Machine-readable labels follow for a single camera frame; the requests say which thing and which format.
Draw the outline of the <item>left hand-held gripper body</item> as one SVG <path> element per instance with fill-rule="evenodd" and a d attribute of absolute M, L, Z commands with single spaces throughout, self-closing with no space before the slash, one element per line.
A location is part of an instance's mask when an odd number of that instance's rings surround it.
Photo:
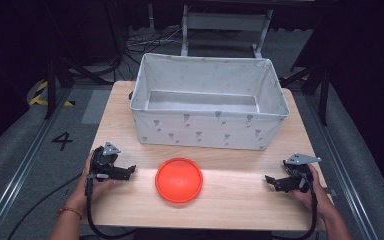
<path fill-rule="evenodd" d="M 120 152 L 121 150 L 110 142 L 96 148 L 90 164 L 90 174 L 99 182 L 111 179 L 111 174 L 115 173 L 114 163 Z"/>

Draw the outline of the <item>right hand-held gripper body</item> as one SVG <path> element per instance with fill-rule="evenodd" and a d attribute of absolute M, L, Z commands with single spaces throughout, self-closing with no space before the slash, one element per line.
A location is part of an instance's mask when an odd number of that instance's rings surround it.
<path fill-rule="evenodd" d="M 288 186 L 285 192 L 299 190 L 302 193 L 306 193 L 313 183 L 313 176 L 309 165 L 316 162 L 321 162 L 321 158 L 301 153 L 294 153 L 291 157 L 284 160 L 283 164 L 289 175 Z"/>

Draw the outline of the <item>person's right hand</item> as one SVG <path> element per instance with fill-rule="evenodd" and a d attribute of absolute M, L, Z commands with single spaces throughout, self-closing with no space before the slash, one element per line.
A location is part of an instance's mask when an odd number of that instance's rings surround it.
<path fill-rule="evenodd" d="M 334 216 L 336 208 L 330 201 L 324 188 L 321 186 L 317 170 L 311 164 L 308 164 L 308 167 L 313 176 L 312 186 L 317 199 L 317 215 L 322 220 L 326 220 Z M 304 204 L 309 209 L 312 208 L 312 195 L 310 192 L 302 193 L 299 190 L 293 190 L 289 192 L 289 195 L 295 200 L 298 200 L 299 202 Z"/>

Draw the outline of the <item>person's left hand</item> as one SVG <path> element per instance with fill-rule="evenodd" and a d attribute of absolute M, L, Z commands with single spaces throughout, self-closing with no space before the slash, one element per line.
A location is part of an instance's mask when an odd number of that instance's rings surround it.
<path fill-rule="evenodd" d="M 74 188 L 74 191 L 72 192 L 65 204 L 66 207 L 73 208 L 79 211 L 83 211 L 86 208 L 85 188 L 87 183 L 87 175 L 89 174 L 90 162 L 93 155 L 94 151 L 91 151 L 87 156 L 82 174 L 79 178 L 76 187 Z M 94 180 L 92 188 L 92 199 L 97 199 L 101 193 L 112 188 L 116 184 L 117 181 L 111 179 L 103 180 L 102 182 Z"/>

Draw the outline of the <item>yellow black hazard tape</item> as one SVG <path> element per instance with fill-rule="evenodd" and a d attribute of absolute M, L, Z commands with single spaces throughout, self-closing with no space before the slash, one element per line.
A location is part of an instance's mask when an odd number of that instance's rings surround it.
<path fill-rule="evenodd" d="M 35 91 L 33 97 L 29 102 L 30 105 L 42 105 L 42 106 L 48 105 L 48 101 L 42 98 L 42 94 L 44 93 L 45 88 L 47 86 L 48 86 L 48 82 L 46 80 L 43 80 L 40 83 L 40 85 L 38 86 L 37 90 Z"/>

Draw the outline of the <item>black metal stand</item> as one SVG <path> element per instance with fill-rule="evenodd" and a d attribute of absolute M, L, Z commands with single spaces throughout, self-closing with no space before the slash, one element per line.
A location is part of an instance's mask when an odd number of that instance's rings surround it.
<path fill-rule="evenodd" d="M 99 85 L 101 76 L 121 63 L 120 41 L 114 30 L 110 0 L 38 0 L 38 23 L 48 58 L 47 117 L 56 111 L 56 86 L 72 88 L 82 76 Z"/>
<path fill-rule="evenodd" d="M 320 89 L 318 116 L 321 123 L 326 126 L 327 101 L 330 84 L 328 67 L 326 65 L 314 65 L 287 78 L 281 77 L 279 82 L 281 86 L 285 88 L 287 85 L 304 78 L 306 78 L 306 80 L 301 87 L 301 91 L 304 95 L 313 95 L 317 89 Z"/>

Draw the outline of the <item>white fabric storage box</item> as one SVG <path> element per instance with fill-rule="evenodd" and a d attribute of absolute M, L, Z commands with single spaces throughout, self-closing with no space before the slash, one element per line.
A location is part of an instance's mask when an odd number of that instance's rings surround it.
<path fill-rule="evenodd" d="M 264 150 L 289 106 L 268 59 L 147 53 L 130 102 L 142 144 Z"/>

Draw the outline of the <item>metal floor rail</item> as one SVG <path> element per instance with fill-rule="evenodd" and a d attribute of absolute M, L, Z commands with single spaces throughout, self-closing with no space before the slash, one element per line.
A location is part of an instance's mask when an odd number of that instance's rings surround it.
<path fill-rule="evenodd" d="M 5 191 L 0 197 L 0 226 L 6 217 L 9 209 L 15 201 L 20 189 L 22 188 L 25 179 L 27 178 L 30 169 L 36 161 L 40 148 L 43 145 L 44 139 L 48 134 L 56 116 L 64 106 L 65 101 L 71 94 L 71 89 L 63 88 L 56 97 L 53 113 L 48 119 L 41 122 L 33 141 L 29 148 L 26 150 L 25 155 L 21 162 L 17 165 L 14 175 L 11 177 L 9 183 L 6 185 Z"/>
<path fill-rule="evenodd" d="M 343 192 L 342 197 L 346 199 L 347 205 L 353 215 L 362 240 L 379 240 L 378 235 L 373 227 L 367 211 L 361 201 L 360 195 L 351 179 L 350 173 L 344 165 L 343 158 L 340 155 L 339 149 L 332 138 L 331 132 L 320 120 L 318 106 L 312 96 L 304 97 L 308 105 L 312 119 L 316 122 L 318 131 L 320 132 L 323 142 L 327 147 L 325 153 L 328 155 L 330 166 L 335 173 L 338 184 Z"/>

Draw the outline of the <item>white metal frame stand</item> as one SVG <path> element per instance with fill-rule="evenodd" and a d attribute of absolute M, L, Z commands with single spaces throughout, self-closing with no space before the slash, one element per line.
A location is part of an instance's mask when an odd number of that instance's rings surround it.
<path fill-rule="evenodd" d="M 262 15 L 244 15 L 227 13 L 191 12 L 188 5 L 183 6 L 181 56 L 188 55 L 188 31 L 198 30 L 229 30 L 259 32 L 259 40 L 252 45 L 254 57 L 262 58 L 262 47 L 272 20 L 272 10 Z"/>

